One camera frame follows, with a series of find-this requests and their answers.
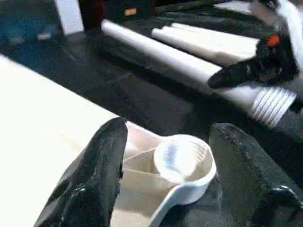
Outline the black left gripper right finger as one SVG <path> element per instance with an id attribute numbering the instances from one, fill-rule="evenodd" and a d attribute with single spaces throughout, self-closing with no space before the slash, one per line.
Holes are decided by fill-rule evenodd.
<path id="1" fill-rule="evenodd" d="M 209 145 L 240 227 L 303 225 L 302 190 L 252 136 L 232 124 L 216 123 Z"/>

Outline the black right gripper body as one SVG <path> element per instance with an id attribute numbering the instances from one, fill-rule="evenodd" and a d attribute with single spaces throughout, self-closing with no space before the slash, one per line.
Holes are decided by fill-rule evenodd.
<path id="1" fill-rule="evenodd" d="M 261 83 L 286 83 L 298 76 L 299 70 L 288 35 L 274 34 L 260 39 L 256 57 Z"/>

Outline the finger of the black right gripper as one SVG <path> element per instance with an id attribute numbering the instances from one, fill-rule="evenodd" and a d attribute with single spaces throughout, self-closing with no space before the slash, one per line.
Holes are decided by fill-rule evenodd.
<path id="1" fill-rule="evenodd" d="M 210 88 L 235 87 L 256 80 L 259 72 L 258 61 L 252 58 L 221 68 L 208 79 L 207 84 Z"/>

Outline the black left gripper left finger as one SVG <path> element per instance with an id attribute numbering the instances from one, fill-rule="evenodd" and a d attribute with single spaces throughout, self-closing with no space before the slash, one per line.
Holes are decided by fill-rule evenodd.
<path id="1" fill-rule="evenodd" d="M 120 193 L 127 136 L 124 118 L 113 118 L 100 126 L 61 176 L 34 225 L 110 226 Z"/>

